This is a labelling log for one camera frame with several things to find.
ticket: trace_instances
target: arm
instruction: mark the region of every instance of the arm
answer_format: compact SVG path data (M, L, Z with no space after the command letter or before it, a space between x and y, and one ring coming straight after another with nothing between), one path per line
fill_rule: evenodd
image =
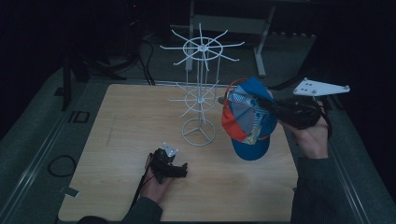
M297 130L279 122L293 133L303 157L298 160L297 190L291 223L348 223L347 198L336 167L328 153L328 124L320 118L314 127Z
M150 157L148 157L146 165L149 165L149 161ZM160 223L163 210L159 204L173 180L173 178L166 177L163 183L160 184L154 177L154 173L152 173L151 169L148 168L146 179L144 181L145 184L140 190L140 198L131 210L129 210L121 223Z

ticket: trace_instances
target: metal spinner rack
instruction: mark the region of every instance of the metal spinner rack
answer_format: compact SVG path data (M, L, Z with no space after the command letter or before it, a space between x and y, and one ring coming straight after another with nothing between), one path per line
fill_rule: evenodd
M205 118L205 112L212 109L216 105L217 87L219 83L219 66L220 58L225 58L232 62L237 62L239 59L232 59L222 55L224 48L237 47L243 45L245 42L234 45L221 45L218 39L227 34L225 31L215 38L202 36L201 24L199 24L199 37L187 39L178 35L172 30L174 35L184 39L186 42L183 47L166 48L163 49L182 49L186 57L174 65L179 65L187 60L194 60L197 62L197 77L195 85L189 83L189 71L186 70L186 86L177 85L186 92L184 99L168 99L169 101L184 102L187 106L187 111L180 116L184 117L189 111L198 113L198 117L187 120L181 130L182 136L186 142L193 146L201 147L210 144L216 136L216 128L212 122ZM208 84L209 61L218 59L216 81L215 84Z

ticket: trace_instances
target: cap brim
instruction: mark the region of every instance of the cap brim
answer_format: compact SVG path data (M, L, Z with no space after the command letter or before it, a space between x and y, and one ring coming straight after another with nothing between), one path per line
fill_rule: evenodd
M274 98L270 95L267 89L262 85L262 83L256 77L250 77L247 81L240 84L242 89L247 93L254 95L256 97L264 98L272 103L275 102Z
M257 141L255 145L249 145L231 139L233 142L233 149L236 154L245 161L255 161L261 158L270 146L270 136L262 141Z

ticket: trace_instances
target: baseball cap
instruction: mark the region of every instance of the baseball cap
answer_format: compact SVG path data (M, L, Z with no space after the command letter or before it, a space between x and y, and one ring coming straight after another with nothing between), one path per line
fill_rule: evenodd
M243 82L231 90L239 81ZM277 124L272 112L259 107L258 98L276 103L255 77L236 80L224 96L221 124L231 136L236 154L246 161L255 161L267 152L270 134Z

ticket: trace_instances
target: table surface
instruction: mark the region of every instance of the table surface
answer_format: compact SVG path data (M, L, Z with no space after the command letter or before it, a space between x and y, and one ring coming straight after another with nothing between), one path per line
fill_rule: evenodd
M217 94L223 93L217 88ZM234 153L220 124L221 105L215 103L205 118L215 125L216 137L195 147L183 139L181 130L198 113L190 110L182 116L189 110L185 102L169 101L185 96L177 86L110 85L70 184L79 195L64 198L59 219L121 220L148 154L166 142L179 149L173 164L187 162L189 172L166 193L162 221L290 220L297 172L283 128L277 125L264 157L244 161Z

